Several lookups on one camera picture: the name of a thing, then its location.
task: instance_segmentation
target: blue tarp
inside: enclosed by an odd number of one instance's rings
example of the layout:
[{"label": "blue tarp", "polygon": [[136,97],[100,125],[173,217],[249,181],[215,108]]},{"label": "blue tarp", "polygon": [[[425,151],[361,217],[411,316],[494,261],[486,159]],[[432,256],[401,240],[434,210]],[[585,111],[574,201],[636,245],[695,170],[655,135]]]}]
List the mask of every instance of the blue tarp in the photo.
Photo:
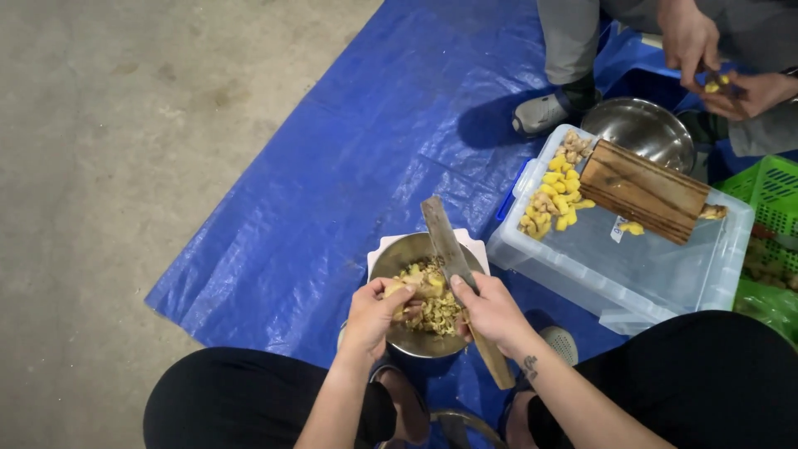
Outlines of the blue tarp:
[{"label": "blue tarp", "polygon": [[[522,161],[509,117],[548,91],[531,0],[386,0],[253,160],[146,302],[207,346],[328,367],[365,255],[424,230],[442,196],[455,227],[487,240]],[[624,339],[581,308],[501,273],[538,325],[569,329],[580,358]],[[496,421],[506,393],[475,348],[399,360],[431,408]]]}]

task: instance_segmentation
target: person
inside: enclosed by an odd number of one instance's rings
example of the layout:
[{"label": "person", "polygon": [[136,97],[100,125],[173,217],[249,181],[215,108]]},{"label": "person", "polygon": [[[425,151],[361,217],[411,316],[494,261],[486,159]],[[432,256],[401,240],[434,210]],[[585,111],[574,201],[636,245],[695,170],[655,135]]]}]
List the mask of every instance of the person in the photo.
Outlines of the person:
[{"label": "person", "polygon": [[[505,412],[501,430],[510,448],[798,442],[798,355],[758,321],[721,311],[678,316],[572,368],[532,329],[501,280],[474,277],[479,295],[457,276],[452,290],[471,325],[528,380],[516,386]],[[329,370],[237,348],[207,348],[177,362],[147,403],[146,447],[422,443],[429,435],[423,401],[397,368],[379,362],[393,310],[413,296],[411,288],[380,299],[389,282],[373,280],[353,294]],[[466,327],[459,332],[470,339]]]},{"label": "person", "polygon": [[[526,136],[585,113],[600,99],[593,77],[599,11],[637,31],[662,35],[666,65],[698,93],[708,112],[679,114],[697,143],[731,140],[737,156],[798,149],[798,0],[537,0],[546,75],[555,93],[519,105],[513,127]],[[729,74],[741,113],[722,93],[705,93],[695,75],[721,68],[721,56],[755,74]]]}]

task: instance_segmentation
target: stainless steel bowl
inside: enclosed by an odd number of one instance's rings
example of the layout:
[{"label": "stainless steel bowl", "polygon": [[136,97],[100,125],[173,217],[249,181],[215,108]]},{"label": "stainless steel bowl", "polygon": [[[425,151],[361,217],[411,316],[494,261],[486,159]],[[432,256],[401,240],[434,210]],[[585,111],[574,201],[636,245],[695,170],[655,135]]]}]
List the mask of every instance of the stainless steel bowl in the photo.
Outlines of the stainless steel bowl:
[{"label": "stainless steel bowl", "polygon": [[689,174],[696,161],[687,128],[667,109],[640,98],[598,103],[582,119],[582,129],[659,165]]},{"label": "stainless steel bowl", "polygon": [[[460,248],[470,269],[484,272],[474,254],[462,244]],[[435,248],[428,232],[409,234],[393,242],[380,254],[371,269],[369,280],[375,277],[398,276],[408,265],[434,254]],[[404,324],[394,324],[385,339],[399,351],[424,359],[450,356],[466,346],[465,340],[459,336],[445,336],[443,339],[435,337],[430,332],[411,331]]]}]

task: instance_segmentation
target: hand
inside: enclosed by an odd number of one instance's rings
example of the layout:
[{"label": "hand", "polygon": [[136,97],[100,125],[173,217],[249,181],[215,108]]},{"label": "hand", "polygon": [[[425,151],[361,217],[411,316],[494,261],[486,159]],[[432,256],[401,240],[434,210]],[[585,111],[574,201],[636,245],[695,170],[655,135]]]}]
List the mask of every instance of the hand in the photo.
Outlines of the hand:
[{"label": "hand", "polygon": [[[737,99],[749,117],[755,117],[798,94],[798,79],[782,74],[747,76],[729,72],[729,84],[742,89]],[[723,93],[702,93],[701,99],[711,113],[729,120],[745,118]]]},{"label": "hand", "polygon": [[657,23],[662,29],[666,65],[671,69],[681,68],[682,87],[701,93],[695,79],[696,71],[701,71],[701,62],[712,70],[721,68],[717,56],[720,33],[715,22],[698,10],[694,0],[660,0]]},{"label": "hand", "polygon": [[[472,272],[476,287],[480,290],[477,296],[459,276],[452,276],[452,292],[468,309],[471,325],[485,338],[499,346],[508,357],[523,342],[526,336],[535,331],[518,308],[516,300],[497,277],[485,276],[480,272]],[[471,341],[468,325],[458,323],[457,332],[467,341]]]},{"label": "hand", "polygon": [[[406,285],[383,299],[385,288],[395,280],[378,277],[360,287],[352,295],[349,318],[346,320],[340,352],[356,352],[377,361],[385,353],[385,333],[391,325],[393,311],[410,301],[416,292],[414,285]],[[420,305],[410,307],[405,317],[417,314]]]}]

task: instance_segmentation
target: forearm tattoo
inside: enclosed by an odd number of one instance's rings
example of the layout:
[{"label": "forearm tattoo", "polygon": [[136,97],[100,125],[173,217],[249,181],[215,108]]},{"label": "forearm tattoo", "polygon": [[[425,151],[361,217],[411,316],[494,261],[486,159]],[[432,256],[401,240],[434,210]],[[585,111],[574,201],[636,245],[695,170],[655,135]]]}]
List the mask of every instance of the forearm tattoo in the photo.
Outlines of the forearm tattoo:
[{"label": "forearm tattoo", "polygon": [[538,358],[535,356],[526,356],[523,359],[523,363],[521,364],[521,371],[523,375],[529,379],[531,382],[535,380],[535,377],[538,376],[538,372],[535,370],[535,362],[538,361]]}]

